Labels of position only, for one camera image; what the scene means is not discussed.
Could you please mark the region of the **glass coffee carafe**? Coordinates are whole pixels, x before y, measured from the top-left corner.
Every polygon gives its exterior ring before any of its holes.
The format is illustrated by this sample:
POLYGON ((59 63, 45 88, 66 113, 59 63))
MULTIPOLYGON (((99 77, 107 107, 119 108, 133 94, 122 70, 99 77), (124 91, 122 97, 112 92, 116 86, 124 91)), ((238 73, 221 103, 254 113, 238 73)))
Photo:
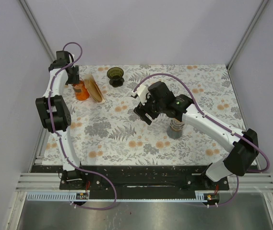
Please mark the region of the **glass coffee carafe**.
POLYGON ((182 132, 183 132, 183 129, 176 130, 176 129, 172 129, 170 126, 167 129, 167 135, 171 139, 179 139, 182 136, 182 132))

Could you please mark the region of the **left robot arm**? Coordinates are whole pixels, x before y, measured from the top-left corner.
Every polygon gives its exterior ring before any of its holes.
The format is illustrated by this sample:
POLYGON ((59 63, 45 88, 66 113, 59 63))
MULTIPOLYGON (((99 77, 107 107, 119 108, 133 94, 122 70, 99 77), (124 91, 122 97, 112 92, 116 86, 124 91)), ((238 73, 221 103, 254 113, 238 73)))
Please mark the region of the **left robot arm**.
POLYGON ((55 139, 62 157, 61 190, 82 189, 87 183, 71 139, 71 114, 62 96, 65 85, 79 81, 79 67, 73 64, 70 52, 57 51, 56 60, 48 68, 50 78, 46 92, 36 99, 42 126, 55 139))

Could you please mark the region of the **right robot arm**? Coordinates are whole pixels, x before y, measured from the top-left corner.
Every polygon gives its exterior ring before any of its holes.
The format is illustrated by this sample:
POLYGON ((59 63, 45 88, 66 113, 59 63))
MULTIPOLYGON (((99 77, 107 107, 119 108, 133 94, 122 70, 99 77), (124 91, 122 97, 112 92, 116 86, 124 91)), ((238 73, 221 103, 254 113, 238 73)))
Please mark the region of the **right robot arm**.
POLYGON ((190 97, 183 94, 175 96, 161 81, 150 87, 140 85, 131 96, 140 100, 134 112, 148 125, 160 114, 165 114, 197 128, 228 152, 227 157, 209 164, 204 171, 201 184, 205 189, 213 189, 226 176, 243 176, 259 154, 255 149, 258 145, 255 131, 248 129, 244 132, 216 118, 210 118, 190 97))

